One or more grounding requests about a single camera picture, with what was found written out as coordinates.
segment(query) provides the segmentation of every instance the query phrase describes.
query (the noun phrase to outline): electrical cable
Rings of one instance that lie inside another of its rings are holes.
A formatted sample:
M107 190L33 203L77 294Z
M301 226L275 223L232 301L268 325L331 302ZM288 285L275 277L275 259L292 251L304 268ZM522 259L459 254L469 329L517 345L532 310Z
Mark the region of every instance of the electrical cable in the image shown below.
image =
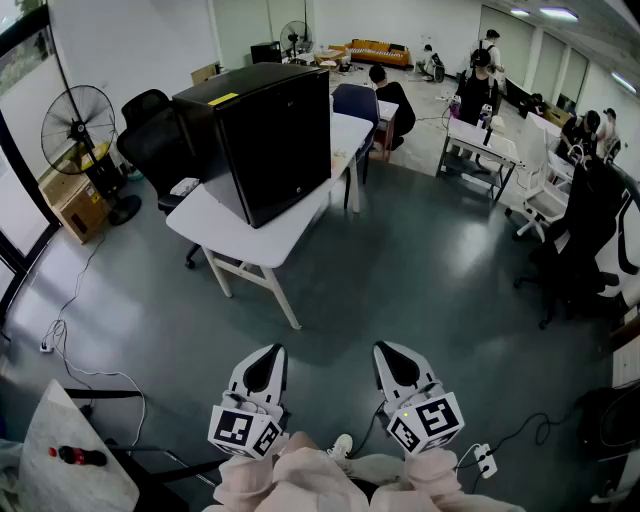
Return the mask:
M475 494L476 493L476 487L478 486L478 482L480 481L480 477L482 476L482 473L484 473L485 471L488 471L487 469L485 469L484 471L481 471L478 476L476 477L476 481L473 482L473 489L471 489L471 494Z
M544 443L547 442L547 439L549 439L549 436L551 435L551 427L557 427L562 425L563 423L565 423L574 413L574 411L576 410L576 406L572 407L571 410L565 415L564 418L562 418L560 421L551 421L549 419L549 415L546 412L536 412L533 413L531 416L529 416L524 423L522 424L522 426L514 433L511 434L507 437L503 437L500 442L498 442L498 444L496 445L495 448L489 450L489 452L487 453L487 455L494 455L502 446L502 444L506 441L508 441L509 439L513 439L514 437L516 437L518 434L520 434L520 432L522 432L525 427L529 424L529 422L534 419L537 418L538 416L542 416L544 418L544 421L542 421L538 427L536 428L536 446L542 446ZM540 433L542 432L543 427L547 428L546 433L544 434L544 436L540 437Z
M471 450L473 450L474 448L476 448L476 447L480 448L480 445L479 445L478 443L472 444L472 445L469 447L469 449L465 452L465 454L462 456L462 458L458 461L458 464L457 464L457 465L456 465L456 467L455 467L455 470L456 470L456 476L458 475L458 469L460 469L460 464L462 463L462 461L465 459L465 457L466 457L467 455L469 455L469 452L470 452Z
M60 308L60 311L58 312L58 318L51 323L51 325L49 326L49 329L47 330L47 333L42 338L41 348L44 351L49 351L49 347L51 347L52 350L55 350L60 355L60 357L62 357L62 361L64 362L65 370L67 371L67 374L69 375L69 377L71 377L76 382L82 384L84 387L86 387L90 391L93 391L93 388L89 384L87 384L86 382L82 381L81 379L79 379L75 375L73 375L71 373L71 371L69 370L69 367L71 367L71 369L73 369L74 371L76 371L78 373L82 373L82 374L88 375L88 376L104 375L104 376L107 376L107 377L114 377L114 376L120 375L120 376L128 379L131 382L131 384L133 384L133 387L136 388L136 390L140 393L140 397L142 398L142 415L140 417L140 422L138 423L138 428L136 430L135 440L132 443L132 446L135 446L138 443L138 441L140 440L140 433L142 431L142 425L144 424L144 420L146 418L146 413L147 413L147 401L146 401L146 398L144 396L144 393L142 393L142 390L140 389L138 384L135 382L135 380L133 380L131 377L129 377L127 374L125 374L123 372L101 372L101 371L83 370L83 369L78 368L75 365L73 365L69 361L69 359L67 358L68 327L67 327L67 322L62 318L62 314L64 313L64 310L71 303L73 303L73 301L75 301L76 298L78 297L78 295L80 294L80 288L82 286L82 281L83 281L83 278L84 278L84 275L85 275L86 271L89 268L89 264L91 263L91 260L96 255L96 253L98 252L98 249L104 243L105 240L106 240L106 236L103 233L102 240L100 240L100 242L93 249L93 252L89 256L89 258L87 258L87 262L86 262L84 268L76 276L76 286L75 286L73 297L71 297L71 299L69 299L67 302L65 302L65 304ZM51 339L51 345L47 344L47 341L49 340L49 338ZM60 343L62 343L62 351L59 348ZM91 398L91 401L89 402L89 407L92 407L92 406L93 406L93 398Z
M618 444L609 444L607 443L604 438L602 437L602 425L604 424L604 420L606 419L607 415L609 414L609 411L611 410L611 408L617 404L620 400L622 400L623 398L626 398L627 395L630 395L631 393L633 393L634 391L637 391L638 389L640 389L640 386L636 386L634 388L631 388L629 391L627 391L624 395L619 396L618 398L616 398L613 402L611 402L611 404L609 405L609 407L607 407L607 410L604 412L604 414L602 415L602 419L600 420L600 428L599 430L599 435L600 435L600 442L605 445L607 448L621 448L623 446L627 446L629 444L634 444L638 438L636 437L635 439L632 439L631 441L627 441L625 443L618 443Z
M364 435L364 438L362 439L360 446L358 446L358 448L356 448L355 450L352 450L351 453L349 454L350 459L353 459L356 455L358 455L358 453L360 453L362 448L364 448L364 445L369 440L369 436L371 435L371 431L373 430L373 424L376 421L376 416L378 415L378 413L380 412L380 409L382 409L382 407L386 402L387 402L386 400L383 400L383 402L378 406L378 408L373 413L373 416L371 418L371 423L369 423L369 428L367 429L367 433Z
M74 289L73 297L71 297L67 302L65 302L64 305L60 308L60 311L58 311L58 318L56 320L54 320L53 322L51 322L51 325L49 326L49 329L47 330L47 333L42 338L42 341L40 343L40 348L44 352L49 352L49 347L50 346L51 347L57 347L58 344L60 343L60 340L63 337L64 337L64 340L65 340L65 346L66 346L67 324L62 319L62 314L64 313L64 310L67 308L67 306L69 306L78 297L78 294L80 293L80 287L82 286L82 281L83 281L83 278L84 278L84 274L87 271L87 269L89 268L89 264L91 263L91 259L98 252L98 249L104 243L105 240L106 240L106 236L103 234L102 235L102 240L100 240L100 242L95 246L95 248L93 249L93 251L89 255L89 258L87 258L87 262L86 262L84 268L76 276L76 286L75 286L75 289ZM51 337L51 345L47 344L47 341L48 341L49 337ZM81 384L82 386L86 387L89 391L93 391L93 388L89 384L87 384L86 382L78 379L76 376L71 374L71 372L69 371L69 366L67 364L66 357L63 357L62 359L64 361L64 368L67 371L67 374L69 375L69 377L71 377L73 380L75 380L77 383ZM89 402L89 407L91 407L91 406L93 406L93 398Z

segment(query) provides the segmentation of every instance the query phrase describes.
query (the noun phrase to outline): white sneaker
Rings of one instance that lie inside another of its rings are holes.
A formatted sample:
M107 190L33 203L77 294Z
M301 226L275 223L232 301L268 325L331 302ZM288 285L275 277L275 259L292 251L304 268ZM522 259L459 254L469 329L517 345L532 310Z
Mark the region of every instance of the white sneaker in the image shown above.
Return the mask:
M353 438L349 434L342 434L327 453L333 460L346 459L353 448Z

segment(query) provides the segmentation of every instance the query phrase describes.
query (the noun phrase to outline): ceiling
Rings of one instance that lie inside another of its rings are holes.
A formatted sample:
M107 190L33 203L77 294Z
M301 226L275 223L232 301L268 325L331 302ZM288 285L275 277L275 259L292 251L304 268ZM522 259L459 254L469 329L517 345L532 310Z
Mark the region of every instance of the ceiling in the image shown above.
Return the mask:
M640 25L623 0L489 0L488 5L509 13L518 7L531 13L521 18L543 27L605 69L616 71L640 90ZM541 7L564 7L578 22L554 20Z

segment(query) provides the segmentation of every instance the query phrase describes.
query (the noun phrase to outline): white box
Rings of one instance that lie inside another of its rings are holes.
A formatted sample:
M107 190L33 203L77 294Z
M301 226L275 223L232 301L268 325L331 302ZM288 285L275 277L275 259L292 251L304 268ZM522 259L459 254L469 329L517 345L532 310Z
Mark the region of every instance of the white box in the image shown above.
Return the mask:
M268 414L213 406L207 439L230 455L263 459L282 429Z
M464 427L453 393L430 398L418 405L398 409L387 431L414 455L443 446Z

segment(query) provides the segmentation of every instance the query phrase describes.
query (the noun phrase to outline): black shirt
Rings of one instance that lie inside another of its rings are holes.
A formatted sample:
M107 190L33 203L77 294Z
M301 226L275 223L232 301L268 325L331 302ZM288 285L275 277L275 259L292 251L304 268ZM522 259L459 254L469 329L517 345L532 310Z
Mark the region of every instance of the black shirt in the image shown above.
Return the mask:
M562 135L569 139L571 146L574 144L578 144L582 142L582 147L584 149L584 156L591 155L595 157L597 140L595 133L587 133L584 129L584 118L572 117L569 119L564 126L562 127ZM558 149L556 149L556 155L564 160L569 159L569 147L565 144L565 142L560 139L560 144L558 145Z
M416 115L402 86L398 82L391 82L384 87L378 88L376 96L380 101L388 101L398 105L398 111L396 112L396 128L398 130L404 131L403 129L405 128L408 128L408 130L413 128L416 122Z
M495 110L498 95L498 81L493 80L490 85L490 77L480 80L474 72L468 80L465 75L460 78L460 86L456 93L462 100L460 106L460 120L469 124L476 124L482 112L482 107L491 105Z

